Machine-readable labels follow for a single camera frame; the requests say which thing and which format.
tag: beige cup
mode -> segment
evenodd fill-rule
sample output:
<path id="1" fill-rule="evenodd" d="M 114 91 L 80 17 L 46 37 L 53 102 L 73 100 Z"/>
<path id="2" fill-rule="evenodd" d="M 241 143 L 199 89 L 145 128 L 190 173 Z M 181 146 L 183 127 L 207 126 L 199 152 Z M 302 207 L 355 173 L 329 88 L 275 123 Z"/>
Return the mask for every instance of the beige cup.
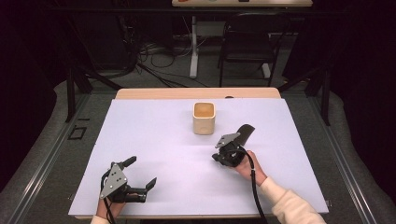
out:
<path id="1" fill-rule="evenodd" d="M 209 102 L 195 103 L 192 111 L 194 133 L 212 134 L 215 131 L 215 105 Z"/>

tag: black cable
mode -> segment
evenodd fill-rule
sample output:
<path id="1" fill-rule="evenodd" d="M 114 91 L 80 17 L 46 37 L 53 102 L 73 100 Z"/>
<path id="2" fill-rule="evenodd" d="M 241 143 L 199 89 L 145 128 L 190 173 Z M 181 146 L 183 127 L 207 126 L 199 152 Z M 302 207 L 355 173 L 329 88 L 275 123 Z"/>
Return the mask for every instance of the black cable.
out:
<path id="1" fill-rule="evenodd" d="M 114 220 L 113 214 L 111 213 L 111 210 L 110 210 L 110 205 L 108 205 L 108 202 L 107 202 L 106 198 L 104 198 L 104 202 L 105 202 L 105 206 L 106 206 L 106 209 L 107 209 L 107 214 L 106 214 L 107 221 L 110 224 L 116 224 L 116 220 Z"/>
<path id="2" fill-rule="evenodd" d="M 145 62 L 149 58 L 148 44 L 143 44 L 143 46 L 139 50 L 138 56 L 141 63 Z"/>
<path id="3" fill-rule="evenodd" d="M 247 155 L 248 161 L 250 163 L 250 168 L 251 168 L 250 176 L 251 176 L 251 187 L 252 187 L 252 191 L 253 191 L 254 202 L 256 203 L 257 209 L 259 210 L 260 217 L 262 218 L 262 223 L 268 224 L 267 219 L 265 218 L 265 214 L 262 211 L 262 206 L 260 205 L 259 196 L 257 195 L 256 170 L 254 168 L 253 159 L 251 159 L 250 155 L 245 150 L 235 149 L 235 150 L 229 150 L 229 152 L 242 152 L 245 155 Z"/>
<path id="4" fill-rule="evenodd" d="M 185 86 L 185 85 L 183 85 L 183 84 L 181 84 L 181 83 L 178 83 L 178 82 L 175 82 L 175 81 L 172 81 L 172 80 L 169 80 L 169 79 L 160 77 L 159 75 L 157 75 L 157 74 L 155 73 L 154 70 L 152 70 L 152 69 L 146 67 L 145 65 L 143 65 L 143 64 L 141 64 L 141 63 L 138 63 L 137 66 L 140 67 L 140 68 L 142 68 L 143 70 L 145 70 L 145 71 L 148 72 L 149 74 L 153 75 L 153 76 L 156 77 L 157 79 L 159 79 L 159 80 L 161 81 L 161 83 L 163 83 L 164 85 L 166 85 L 166 86 L 169 87 L 169 88 L 174 88 L 174 87 L 177 87 L 177 86 L 187 88 L 187 86 Z"/>
<path id="5" fill-rule="evenodd" d="M 185 44 L 184 48 L 178 47 L 177 50 L 174 49 L 174 52 L 175 52 L 175 54 L 176 54 L 177 57 L 185 56 L 185 55 L 187 55 L 188 53 L 190 53 L 190 51 L 191 51 L 191 43 Z"/>
<path id="6" fill-rule="evenodd" d="M 102 77 L 105 77 L 105 78 L 107 78 L 107 79 L 113 79 L 113 78 L 116 78 L 116 77 L 124 77 L 124 76 L 130 74 L 130 73 L 133 72 L 133 71 L 134 71 L 134 68 L 132 68 L 132 67 L 127 67 L 127 68 L 125 68 L 123 71 L 121 71 L 121 72 L 119 72 L 119 73 L 117 73 L 117 74 L 102 75 Z"/>
<path id="7" fill-rule="evenodd" d="M 155 54 L 152 54 L 151 55 L 151 59 L 150 59 L 151 65 L 153 65 L 156 68 L 166 68 L 166 67 L 171 66 L 175 62 L 176 56 L 175 56 L 174 52 L 170 52 L 170 53 L 171 53 L 172 61 L 169 64 L 166 64 L 166 65 L 157 65 L 157 64 L 155 64 L 154 61 L 153 61 L 153 58 L 154 58 Z"/>
<path id="8" fill-rule="evenodd" d="M 110 174 L 110 170 L 108 170 L 107 172 L 105 172 L 102 175 L 102 181 L 100 182 L 100 190 L 101 191 L 103 190 L 103 187 L 105 186 L 105 180 L 106 180 L 106 178 L 108 177 L 109 174 Z M 106 207 L 106 210 L 107 210 L 106 218 L 107 218 L 108 222 L 110 224 L 116 224 L 116 221 L 114 220 L 113 214 L 111 213 L 110 206 L 107 203 L 107 199 L 104 198 L 103 201 L 105 202 L 105 207 Z"/>
<path id="9" fill-rule="evenodd" d="M 164 75 L 172 76 L 172 77 L 184 77 L 184 78 L 190 79 L 189 77 L 185 77 L 185 76 L 181 76 L 181 75 L 175 75 L 175 74 L 165 73 L 165 72 L 161 72 L 161 71 L 156 71 L 156 72 L 157 72 L 157 73 L 164 74 Z M 198 81 L 198 80 L 196 80 L 196 79 L 193 79 L 193 81 L 194 81 L 194 82 L 197 82 L 197 83 L 199 83 L 199 84 L 201 84 L 201 85 L 203 85 L 204 87 L 209 87 L 209 86 L 207 86 L 206 84 L 204 84 L 204 83 L 202 83 L 202 82 L 200 82 L 200 81 Z"/>

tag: white paper sheet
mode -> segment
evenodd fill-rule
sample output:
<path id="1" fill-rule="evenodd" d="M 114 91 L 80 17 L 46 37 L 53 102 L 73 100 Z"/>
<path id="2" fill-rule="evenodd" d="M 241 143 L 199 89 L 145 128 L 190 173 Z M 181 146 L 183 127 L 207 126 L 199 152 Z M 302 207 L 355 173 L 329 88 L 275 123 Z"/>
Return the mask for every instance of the white paper sheet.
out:
<path id="1" fill-rule="evenodd" d="M 196 102 L 216 105 L 211 135 L 192 131 Z M 91 154 L 69 215 L 96 211 L 100 180 L 112 161 L 137 161 L 124 169 L 128 185 L 156 186 L 145 203 L 128 203 L 122 216 L 257 215 L 251 184 L 212 159 L 220 137 L 243 124 L 256 128 L 245 149 L 253 150 L 262 168 L 278 184 L 293 189 L 320 213 L 328 213 L 300 136 L 283 99 L 113 100 Z M 264 213 L 271 205 L 260 195 Z"/>

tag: black chair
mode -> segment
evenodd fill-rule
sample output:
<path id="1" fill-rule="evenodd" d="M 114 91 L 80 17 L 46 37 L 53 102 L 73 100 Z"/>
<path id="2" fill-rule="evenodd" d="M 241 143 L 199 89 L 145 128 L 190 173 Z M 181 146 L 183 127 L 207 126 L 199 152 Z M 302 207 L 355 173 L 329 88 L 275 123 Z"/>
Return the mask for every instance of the black chair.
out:
<path id="1" fill-rule="evenodd" d="M 289 18 L 280 14 L 244 12 L 231 16 L 224 25 L 219 86 L 222 86 L 224 62 L 258 63 L 259 68 L 270 63 L 268 86 L 271 86 L 281 39 L 289 28 Z"/>

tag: desk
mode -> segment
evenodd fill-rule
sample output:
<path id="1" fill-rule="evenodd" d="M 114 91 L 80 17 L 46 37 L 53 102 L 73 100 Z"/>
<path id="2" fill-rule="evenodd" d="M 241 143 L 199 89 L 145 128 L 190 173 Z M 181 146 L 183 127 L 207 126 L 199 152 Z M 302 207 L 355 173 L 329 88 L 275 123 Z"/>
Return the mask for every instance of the desk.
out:
<path id="1" fill-rule="evenodd" d="M 172 0 L 174 7 L 311 7 L 311 0 L 250 0 L 238 2 L 238 0 L 188 0 L 179 2 Z M 197 48 L 197 20 L 192 16 L 191 23 L 192 54 L 190 78 L 196 78 L 198 73 L 198 48 Z M 268 65 L 262 68 L 264 74 L 269 74 Z"/>
<path id="2" fill-rule="evenodd" d="M 235 98 L 223 98 L 230 95 Z M 197 101 L 211 101 L 217 107 L 212 135 L 192 132 L 192 105 Z M 109 164 L 136 156 L 137 162 L 124 170 L 128 185 L 140 188 L 153 177 L 157 184 L 145 203 L 128 203 L 121 217 L 258 217 L 250 183 L 211 158 L 219 138 L 244 123 L 256 127 L 246 148 L 256 148 L 266 173 L 327 213 L 289 109 L 275 88 L 188 88 L 120 90 L 69 215 L 90 218 Z M 262 195 L 260 201 L 264 213 L 270 214 L 271 205 Z"/>

